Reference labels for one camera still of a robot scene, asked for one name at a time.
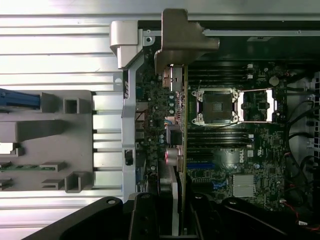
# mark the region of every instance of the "chipset heatsink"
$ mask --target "chipset heatsink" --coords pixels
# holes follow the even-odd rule
[[[254,175],[233,175],[232,195],[236,198],[246,198],[255,196],[255,176]]]

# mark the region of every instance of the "red wire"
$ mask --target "red wire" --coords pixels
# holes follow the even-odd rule
[[[299,220],[299,213],[291,205],[289,205],[288,203],[284,202],[283,204],[286,205],[288,208],[290,208],[292,210],[292,212],[295,213],[295,217],[296,217],[296,221],[295,222],[297,222]]]
[[[310,231],[318,231],[318,230],[320,230],[320,226],[315,227],[315,228],[309,228],[309,230],[310,230]]]
[[[295,217],[296,217],[296,223],[298,222],[299,220],[299,213],[291,206],[289,205],[288,203],[284,202],[283,203],[284,205],[286,205],[288,208],[290,208],[292,210],[292,212],[295,213]],[[318,231],[320,230],[320,225],[318,227],[315,227],[315,228],[309,228],[309,227],[306,227],[307,229],[309,229],[310,231]]]

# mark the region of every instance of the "blue pcie slot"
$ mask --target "blue pcie slot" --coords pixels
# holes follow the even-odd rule
[[[214,169],[214,163],[187,163],[187,169]]]

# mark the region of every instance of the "motherboard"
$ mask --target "motherboard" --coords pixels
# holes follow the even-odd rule
[[[183,70],[185,92],[172,92],[155,74],[159,45],[158,39],[143,48],[144,64],[136,75],[138,189],[145,189],[145,177],[157,175],[179,145],[194,192],[217,202],[234,196],[279,210],[287,98],[286,82],[277,76],[288,66],[200,59]],[[183,164],[176,168],[184,172]]]

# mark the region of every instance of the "cpu socket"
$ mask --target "cpu socket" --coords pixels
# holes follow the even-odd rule
[[[246,120],[242,109],[246,92],[266,93],[266,119],[263,121]],[[224,126],[237,123],[272,123],[273,114],[277,111],[277,101],[273,98],[273,90],[235,88],[199,88],[191,92],[196,97],[196,118],[191,122],[198,126]]]
[[[191,93],[197,98],[197,117],[192,123],[199,126],[219,126],[238,121],[236,109],[239,92],[234,88],[201,88]]]

